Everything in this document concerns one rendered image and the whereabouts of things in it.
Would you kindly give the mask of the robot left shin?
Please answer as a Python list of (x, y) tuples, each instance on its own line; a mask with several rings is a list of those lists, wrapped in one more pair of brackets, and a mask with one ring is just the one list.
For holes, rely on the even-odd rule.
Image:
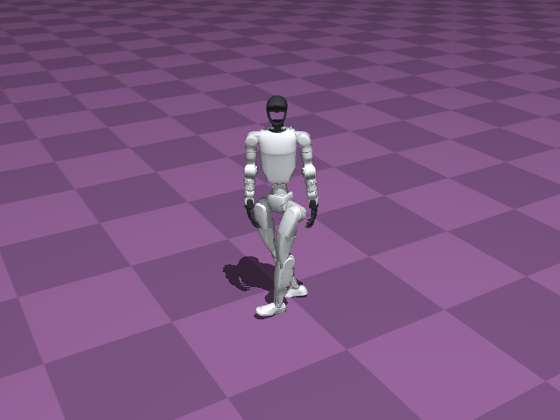
[[(280, 267), (280, 262), (276, 259), (275, 272), (274, 272), (274, 304), (275, 307), (281, 307), (284, 300), (284, 293), (286, 287), (290, 285), (290, 281), (293, 275), (293, 267), (295, 265), (295, 259), (293, 257), (287, 257), (287, 260)], [(276, 299), (276, 302), (275, 302)], [(277, 304), (278, 302), (278, 304)]]

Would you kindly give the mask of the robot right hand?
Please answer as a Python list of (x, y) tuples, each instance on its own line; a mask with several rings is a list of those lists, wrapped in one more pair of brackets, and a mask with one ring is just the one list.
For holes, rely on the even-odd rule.
[(261, 226), (259, 226), (260, 225), (259, 222), (254, 217), (254, 213), (253, 213), (253, 209), (252, 209), (253, 207), (254, 207), (253, 200), (248, 199), (247, 200), (247, 205), (245, 205), (245, 208), (247, 208), (248, 217), (251, 220), (251, 223), (254, 227), (261, 228)]

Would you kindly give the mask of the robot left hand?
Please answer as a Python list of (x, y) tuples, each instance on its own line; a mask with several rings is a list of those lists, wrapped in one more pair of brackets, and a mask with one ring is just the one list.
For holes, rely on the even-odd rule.
[(311, 208), (311, 218), (308, 219), (309, 222), (306, 223), (308, 224), (305, 226), (306, 228), (312, 227), (317, 216), (317, 207), (319, 207), (319, 204), (316, 205), (316, 201), (314, 199), (310, 200), (309, 208)]

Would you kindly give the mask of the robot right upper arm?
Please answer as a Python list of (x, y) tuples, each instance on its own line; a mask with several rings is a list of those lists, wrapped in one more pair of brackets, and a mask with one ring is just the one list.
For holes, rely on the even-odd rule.
[(259, 144), (259, 136), (261, 131), (251, 131), (247, 134), (245, 140), (245, 158), (247, 165), (245, 168), (245, 176), (256, 177), (258, 166), (256, 166), (257, 144)]

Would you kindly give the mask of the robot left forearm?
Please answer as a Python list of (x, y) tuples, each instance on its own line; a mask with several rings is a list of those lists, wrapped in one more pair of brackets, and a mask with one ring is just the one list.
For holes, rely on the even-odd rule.
[[(315, 167), (314, 167), (315, 169)], [(316, 177), (316, 169), (315, 169), (315, 177), (305, 178), (304, 182), (306, 183), (306, 192), (308, 196), (308, 204), (310, 205), (310, 200), (315, 200), (316, 205), (319, 202), (318, 190), (317, 190), (317, 177)]]

